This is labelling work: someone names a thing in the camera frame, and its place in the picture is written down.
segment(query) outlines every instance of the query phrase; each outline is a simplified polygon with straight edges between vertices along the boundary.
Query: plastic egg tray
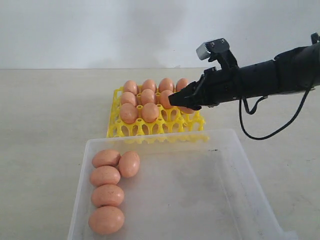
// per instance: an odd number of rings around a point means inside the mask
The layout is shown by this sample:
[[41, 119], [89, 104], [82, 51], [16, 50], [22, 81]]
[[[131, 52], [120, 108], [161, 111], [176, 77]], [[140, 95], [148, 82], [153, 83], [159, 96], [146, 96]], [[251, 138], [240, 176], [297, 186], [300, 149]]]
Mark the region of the plastic egg tray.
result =
[[[139, 93], [137, 94], [138, 103], [141, 98], [141, 85], [139, 87]], [[170, 109], [165, 109], [159, 101], [160, 93], [156, 92], [157, 107], [159, 109], [159, 117], [152, 123], [145, 122], [141, 117], [142, 105], [138, 105], [139, 118], [133, 124], [126, 124], [120, 118], [120, 96], [123, 93], [123, 87], [120, 87], [113, 92], [112, 106], [110, 111], [110, 119], [106, 137], [128, 137], [128, 136], [143, 136], [143, 135], [155, 135], [155, 134], [167, 134], [167, 133], [182, 133], [191, 131], [203, 131], [205, 119], [200, 115], [199, 111], [195, 111], [192, 114], [187, 114], [179, 110], [174, 106]], [[169, 140], [175, 142], [175, 138], [168, 139], [165, 137], [157, 137], [156, 139], [148, 138], [149, 143], [153, 143], [155, 140], [164, 141]], [[184, 136], [182, 141], [196, 141], [199, 139], [199, 135], [192, 137], [192, 135]]]

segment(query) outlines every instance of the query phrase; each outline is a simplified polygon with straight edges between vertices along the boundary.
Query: egg in tray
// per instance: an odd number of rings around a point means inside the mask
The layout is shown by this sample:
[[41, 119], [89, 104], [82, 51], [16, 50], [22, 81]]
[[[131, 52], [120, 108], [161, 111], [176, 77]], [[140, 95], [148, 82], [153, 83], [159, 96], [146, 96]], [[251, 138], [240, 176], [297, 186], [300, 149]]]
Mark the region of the egg in tray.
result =
[[[142, 85], [127, 81], [113, 93], [106, 137], [202, 131], [205, 120], [199, 111], [172, 106], [169, 102], [168, 96], [187, 85], [186, 78], [181, 78], [176, 86], [170, 78], [164, 78], [158, 87], [152, 79], [147, 79]], [[181, 140], [196, 141], [191, 134], [183, 138]], [[165, 139], [172, 142], [176, 140], [174, 136]], [[148, 138], [147, 142], [153, 143], [155, 140], [164, 141], [164, 138]]]

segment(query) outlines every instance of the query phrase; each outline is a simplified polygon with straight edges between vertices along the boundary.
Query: yellow egg tray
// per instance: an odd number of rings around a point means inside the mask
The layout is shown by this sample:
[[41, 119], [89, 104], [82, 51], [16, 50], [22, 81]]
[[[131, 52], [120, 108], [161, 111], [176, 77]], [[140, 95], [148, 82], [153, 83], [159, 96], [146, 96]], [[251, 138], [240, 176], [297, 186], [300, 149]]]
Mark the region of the yellow egg tray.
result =
[[[137, 94], [138, 103], [141, 98], [141, 85], [139, 87], [139, 93]], [[120, 96], [123, 93], [123, 87], [120, 87], [113, 92], [112, 106], [110, 111], [109, 125], [106, 137], [117, 138], [117, 137], [129, 137], [129, 136], [144, 136], [144, 135], [158, 135], [166, 133], [182, 133], [191, 131], [203, 131], [205, 119], [200, 115], [199, 111], [195, 111], [192, 114], [187, 114], [179, 110], [178, 107], [174, 106], [170, 109], [165, 109], [159, 101], [160, 93], [156, 92], [157, 107], [159, 109], [159, 117], [152, 123], [145, 122], [141, 117], [142, 105], [138, 105], [139, 118], [133, 124], [126, 124], [120, 118]], [[199, 139], [207, 140], [207, 136], [199, 134], [187, 134], [183, 136], [157, 136], [155, 138], [139, 138], [127, 140], [128, 143], [154, 143], [155, 141], [163, 142], [165, 140], [170, 142], [176, 141], [189, 141], [195, 142]]]

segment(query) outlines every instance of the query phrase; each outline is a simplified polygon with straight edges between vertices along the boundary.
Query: white background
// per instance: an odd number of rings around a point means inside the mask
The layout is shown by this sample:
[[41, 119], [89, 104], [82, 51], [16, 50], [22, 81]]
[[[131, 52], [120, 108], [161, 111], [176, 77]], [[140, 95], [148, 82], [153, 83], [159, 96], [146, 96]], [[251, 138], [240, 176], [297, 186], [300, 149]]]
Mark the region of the white background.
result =
[[226, 38], [239, 65], [310, 45], [319, 0], [0, 0], [0, 69], [207, 67]]

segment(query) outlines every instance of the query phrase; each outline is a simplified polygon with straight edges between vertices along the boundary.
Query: robotic arm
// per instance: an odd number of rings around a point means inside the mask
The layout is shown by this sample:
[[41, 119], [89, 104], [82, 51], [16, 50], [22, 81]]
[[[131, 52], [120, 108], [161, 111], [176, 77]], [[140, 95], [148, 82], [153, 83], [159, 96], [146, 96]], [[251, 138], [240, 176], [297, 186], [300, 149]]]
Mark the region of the robotic arm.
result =
[[[278, 54], [273, 60], [239, 67], [230, 46], [224, 38], [204, 42], [196, 50], [200, 60], [218, 61], [221, 69], [215, 67], [204, 70], [197, 82], [192, 82], [181, 91], [169, 96], [173, 106], [200, 110], [202, 106], [215, 107], [220, 103], [239, 100], [240, 123], [242, 123], [241, 102], [250, 115], [257, 110], [258, 103], [269, 95], [305, 92], [301, 104], [287, 126], [298, 116], [310, 90], [320, 85], [320, 37], [311, 35], [311, 46], [297, 47]], [[252, 110], [248, 98], [261, 97]], [[272, 137], [252, 137], [256, 140]]]

